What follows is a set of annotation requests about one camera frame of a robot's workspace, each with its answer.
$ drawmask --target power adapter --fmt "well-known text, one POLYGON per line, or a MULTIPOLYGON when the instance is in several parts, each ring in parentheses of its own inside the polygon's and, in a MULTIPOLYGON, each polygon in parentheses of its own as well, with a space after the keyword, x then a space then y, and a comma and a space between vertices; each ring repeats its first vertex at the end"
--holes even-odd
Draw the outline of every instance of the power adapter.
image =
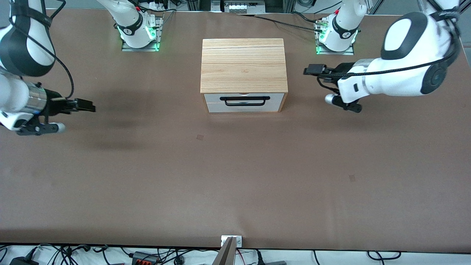
POLYGON ((39 265, 34 260, 27 260, 25 257, 16 257, 11 260, 10 265, 39 265))
POLYGON ((38 247, 31 249, 31 251, 25 257, 16 257, 11 260, 10 265, 39 265, 36 261, 32 259, 35 250, 38 247))

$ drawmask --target white drawer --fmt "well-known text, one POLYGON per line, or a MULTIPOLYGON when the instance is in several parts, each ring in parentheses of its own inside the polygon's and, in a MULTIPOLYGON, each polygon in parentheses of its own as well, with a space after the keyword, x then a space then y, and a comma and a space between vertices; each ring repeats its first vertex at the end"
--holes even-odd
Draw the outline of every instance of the white drawer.
POLYGON ((263 106, 227 106, 225 102, 222 103, 207 103, 208 111, 214 112, 266 112, 278 111, 281 102, 266 101, 263 106))
MULTIPOLYGON (((224 101, 221 100, 221 97, 227 98, 227 97, 236 97, 236 98, 242 98, 242 97, 270 97, 269 100, 267 100, 267 103, 269 102, 281 102, 283 101, 283 93, 248 93, 248 94, 205 94, 204 99, 206 100, 206 103, 223 103, 224 101)), ((237 102, 247 102, 247 100, 231 100, 233 103, 237 102)))

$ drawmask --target mounting plate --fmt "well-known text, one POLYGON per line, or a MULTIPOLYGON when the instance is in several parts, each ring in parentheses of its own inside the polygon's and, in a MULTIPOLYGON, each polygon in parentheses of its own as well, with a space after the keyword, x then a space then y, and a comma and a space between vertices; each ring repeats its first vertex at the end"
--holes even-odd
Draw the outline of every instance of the mounting plate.
POLYGON ((242 247, 242 236, 221 236, 221 247, 222 245, 224 245, 224 242, 226 242, 226 239, 228 237, 235 237, 236 242, 237 242, 237 248, 241 248, 242 247))

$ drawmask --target white floor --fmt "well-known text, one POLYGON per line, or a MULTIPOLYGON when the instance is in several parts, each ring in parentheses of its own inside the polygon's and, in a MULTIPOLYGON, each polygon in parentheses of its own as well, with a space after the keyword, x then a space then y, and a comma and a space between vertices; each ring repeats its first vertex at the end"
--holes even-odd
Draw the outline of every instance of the white floor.
MULTIPOLYGON (((34 246, 10 246, 7 255, 0 263, 7 265, 11 259, 15 257, 24 257, 34 246)), ((128 253, 134 251, 142 251, 149 254, 157 253, 152 248, 124 248, 128 253)), ((39 262, 40 265, 46 265, 55 249, 52 247, 42 247, 36 250, 33 260, 39 262)), ((251 249, 241 249, 246 265, 257 263, 257 253, 251 249)), ((265 263, 285 261, 287 265, 317 265, 314 260, 313 251, 311 250, 260 250, 265 263)), ((126 264, 130 265, 132 260, 124 254, 120 248, 109 248, 105 251, 106 258, 110 264, 126 264)), ((364 251, 316 251, 320 265, 381 265, 380 261, 374 261, 368 258, 364 251)), ((212 264, 217 253, 215 251, 192 251, 184 255, 185 265, 203 265, 212 264)), ((392 257, 397 253, 381 252, 383 257, 392 257)), ((77 261, 78 265, 106 265, 102 253, 95 253, 93 250, 85 252, 79 250, 74 252, 72 257, 77 261)), ((60 265, 62 258, 58 258, 56 265, 60 265)), ((402 253, 402 256, 396 260, 386 260, 385 265, 469 265, 471 264, 470 254, 435 254, 435 253, 402 253)), ((237 255, 235 265, 244 265, 242 259, 237 255)))

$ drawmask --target drawer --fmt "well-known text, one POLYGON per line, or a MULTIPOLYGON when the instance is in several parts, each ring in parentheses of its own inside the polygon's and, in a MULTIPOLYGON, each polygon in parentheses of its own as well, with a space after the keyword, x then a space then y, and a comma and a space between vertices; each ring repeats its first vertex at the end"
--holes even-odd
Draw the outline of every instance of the drawer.
POLYGON ((230 100, 230 103, 241 103, 243 102, 262 102, 260 100, 255 101, 255 100, 246 100, 243 98, 250 98, 250 97, 270 97, 269 100, 267 100, 267 103, 269 102, 281 102, 283 101, 283 96, 284 93, 248 93, 248 94, 236 94, 236 93, 231 93, 231 94, 205 94, 204 99, 206 100, 206 103, 223 103, 224 100, 221 100, 221 98, 233 98, 237 100, 230 100))
POLYGON ((212 112, 267 112, 267 111, 275 111, 278 112, 281 106, 281 102, 269 102, 266 101, 263 105, 262 103, 258 103, 261 106, 257 106, 254 103, 247 104, 247 106, 243 106, 244 103, 238 103, 235 106, 226 105, 225 102, 221 103, 207 103, 208 111, 212 112))

